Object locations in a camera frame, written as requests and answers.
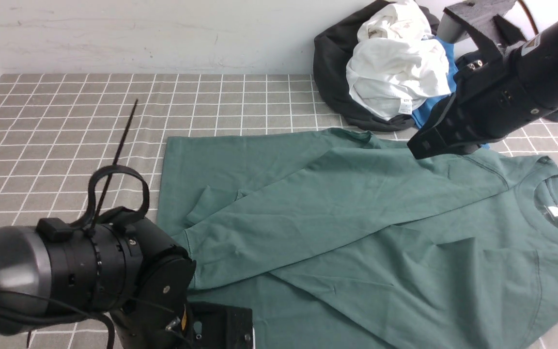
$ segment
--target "white grid line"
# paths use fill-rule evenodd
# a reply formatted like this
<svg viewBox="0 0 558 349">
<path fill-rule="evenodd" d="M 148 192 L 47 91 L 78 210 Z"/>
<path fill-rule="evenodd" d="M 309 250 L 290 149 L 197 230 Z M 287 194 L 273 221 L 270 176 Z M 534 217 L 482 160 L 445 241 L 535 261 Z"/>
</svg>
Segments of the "white grid line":
<svg viewBox="0 0 558 349">
<path fill-rule="evenodd" d="M 23 112 L 23 110 L 24 110 L 24 108 L 22 108 L 22 109 L 18 112 L 18 115 L 19 115 L 19 116 L 20 116 L 20 114 Z M 18 120 L 18 118 L 17 118 L 13 123 L 11 123 L 11 125 L 9 126 L 9 128 L 7 129 L 7 131 L 6 131 L 5 135 L 4 135 L 4 138 L 1 140 L 0 144 L 6 139 L 7 135 L 9 134 L 9 132 L 10 132 L 10 130 L 11 130 L 11 128 L 12 128 L 12 126 L 16 123 L 17 120 Z M 31 135 L 30 135 L 29 138 L 27 139 L 27 143 L 23 146 L 23 149 L 22 149 L 21 152 L 20 152 L 20 156 L 22 156 L 23 153 L 25 152 L 25 150 L 27 150 L 27 146 L 29 146 L 29 142 L 31 141 L 31 138 L 33 138 L 33 135 L 34 135 L 34 133 L 31 133 Z M 14 164 L 12 171 L 14 170 L 14 168 L 16 167 L 17 164 L 18 164 L 18 163 L 15 163 L 15 164 Z M 3 188 L 6 186 L 7 181 L 8 181 L 8 179 L 5 179 L 5 180 L 4 180 L 4 183 L 1 185 L 0 194 L 1 194 L 1 192 L 3 191 Z"/>
<path fill-rule="evenodd" d="M 290 132 L 294 133 L 294 115 L 292 115 L 292 84 L 290 84 L 290 75 L 288 75 L 288 101 L 290 101 Z"/>
</svg>

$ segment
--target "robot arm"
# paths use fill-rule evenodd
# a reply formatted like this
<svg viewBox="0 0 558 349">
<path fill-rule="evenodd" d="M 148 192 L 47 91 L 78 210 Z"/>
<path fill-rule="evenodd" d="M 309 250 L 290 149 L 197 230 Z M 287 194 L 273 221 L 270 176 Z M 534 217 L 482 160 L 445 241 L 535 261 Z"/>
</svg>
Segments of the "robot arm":
<svg viewBox="0 0 558 349">
<path fill-rule="evenodd" d="M 408 142 L 415 158 L 472 153 L 558 110 L 558 22 L 527 41 L 501 16 L 514 3 L 465 1 L 445 9 L 439 37 L 457 42 L 470 35 L 483 61 L 454 76 L 456 93 L 434 106 Z"/>
</svg>

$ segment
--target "green t-shirt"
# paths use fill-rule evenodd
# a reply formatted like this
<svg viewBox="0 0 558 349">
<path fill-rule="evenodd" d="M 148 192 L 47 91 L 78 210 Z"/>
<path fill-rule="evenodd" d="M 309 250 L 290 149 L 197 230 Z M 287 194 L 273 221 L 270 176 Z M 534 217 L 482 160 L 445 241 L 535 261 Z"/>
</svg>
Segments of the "green t-shirt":
<svg viewBox="0 0 558 349">
<path fill-rule="evenodd" d="M 547 157 L 329 129 L 168 139 L 157 223 L 259 349 L 524 349 L 558 322 L 556 204 Z"/>
</svg>

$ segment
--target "black strap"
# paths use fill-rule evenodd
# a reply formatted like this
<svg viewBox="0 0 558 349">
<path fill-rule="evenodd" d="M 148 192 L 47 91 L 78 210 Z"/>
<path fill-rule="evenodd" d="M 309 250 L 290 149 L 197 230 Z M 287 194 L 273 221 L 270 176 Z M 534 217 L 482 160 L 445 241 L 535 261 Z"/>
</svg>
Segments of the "black strap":
<svg viewBox="0 0 558 349">
<path fill-rule="evenodd" d="M 148 183 L 146 183 L 145 179 L 143 179 L 143 177 L 133 168 L 122 165 L 109 165 L 100 168 L 90 177 L 89 183 L 87 184 L 86 212 L 78 220 L 70 223 L 71 227 L 84 228 L 92 222 L 93 217 L 96 213 L 96 185 L 103 177 L 112 175 L 114 173 L 122 173 L 124 175 L 133 176 L 139 179 L 143 186 L 143 202 L 141 203 L 141 207 L 138 210 L 133 211 L 133 214 L 126 217 L 126 222 L 120 222 L 120 224 L 126 225 L 134 223 L 146 217 L 148 209 L 150 208 L 150 189 L 148 187 Z"/>
</svg>

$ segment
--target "yellow sticker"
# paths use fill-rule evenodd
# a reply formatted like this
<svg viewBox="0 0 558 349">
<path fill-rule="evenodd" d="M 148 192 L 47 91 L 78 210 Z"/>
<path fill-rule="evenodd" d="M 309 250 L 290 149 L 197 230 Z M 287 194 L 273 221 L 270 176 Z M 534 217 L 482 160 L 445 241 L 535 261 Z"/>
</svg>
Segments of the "yellow sticker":
<svg viewBox="0 0 558 349">
<path fill-rule="evenodd" d="M 182 331 L 184 331 L 184 329 L 186 329 L 186 308 L 184 309 L 184 315 L 182 316 L 182 322 L 180 322 L 180 325 L 182 325 Z"/>
</svg>

